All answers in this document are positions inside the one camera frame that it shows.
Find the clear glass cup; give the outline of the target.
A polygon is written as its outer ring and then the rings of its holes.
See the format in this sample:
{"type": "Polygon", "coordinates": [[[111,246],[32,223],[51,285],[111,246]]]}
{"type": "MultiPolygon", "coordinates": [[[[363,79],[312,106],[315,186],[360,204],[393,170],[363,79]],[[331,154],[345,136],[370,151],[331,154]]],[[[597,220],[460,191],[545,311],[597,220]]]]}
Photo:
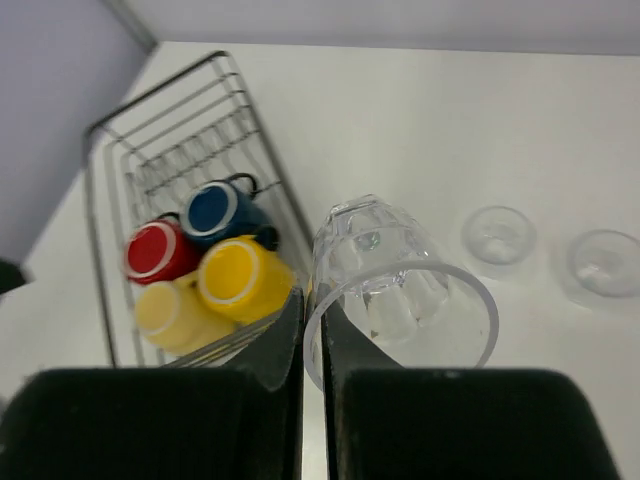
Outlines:
{"type": "Polygon", "coordinates": [[[314,238],[303,357],[317,388],[321,324],[341,319],[409,368],[481,368],[499,333],[487,287],[406,210],[373,194],[333,206],[314,238]]]}
{"type": "Polygon", "coordinates": [[[488,205],[473,211],[464,220],[459,239],[478,276],[503,280],[525,276],[534,268],[536,227],[512,207],[488,205]]]}
{"type": "Polygon", "coordinates": [[[639,306],[639,239],[617,230],[593,229],[561,247],[556,275],[564,294],[588,308],[639,306]]]}

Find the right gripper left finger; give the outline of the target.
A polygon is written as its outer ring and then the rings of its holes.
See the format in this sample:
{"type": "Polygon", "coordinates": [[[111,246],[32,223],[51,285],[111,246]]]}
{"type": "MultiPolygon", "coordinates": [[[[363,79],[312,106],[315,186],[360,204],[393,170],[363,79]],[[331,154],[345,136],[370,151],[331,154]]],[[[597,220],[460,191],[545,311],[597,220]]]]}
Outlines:
{"type": "Polygon", "coordinates": [[[225,364],[37,374],[1,421],[5,479],[297,479],[304,295],[225,364]]]}

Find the blue mug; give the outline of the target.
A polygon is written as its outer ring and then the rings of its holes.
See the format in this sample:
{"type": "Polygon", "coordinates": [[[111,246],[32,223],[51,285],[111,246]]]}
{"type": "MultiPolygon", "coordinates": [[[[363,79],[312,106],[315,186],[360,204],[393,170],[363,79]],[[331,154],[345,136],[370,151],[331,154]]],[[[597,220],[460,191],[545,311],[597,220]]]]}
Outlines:
{"type": "Polygon", "coordinates": [[[257,178],[235,173],[192,190],[179,213],[183,232],[204,250],[226,239],[252,236],[269,251],[277,251],[280,234],[269,215],[254,199],[257,178]]]}

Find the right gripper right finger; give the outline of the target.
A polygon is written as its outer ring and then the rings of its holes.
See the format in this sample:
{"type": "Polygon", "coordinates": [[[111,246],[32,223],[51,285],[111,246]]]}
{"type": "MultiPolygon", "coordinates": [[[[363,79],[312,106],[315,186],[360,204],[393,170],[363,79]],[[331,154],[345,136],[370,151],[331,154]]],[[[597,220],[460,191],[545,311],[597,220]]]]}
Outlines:
{"type": "Polygon", "coordinates": [[[590,404],[539,369],[405,368],[331,306],[321,321],[333,479],[615,479],[590,404]]]}

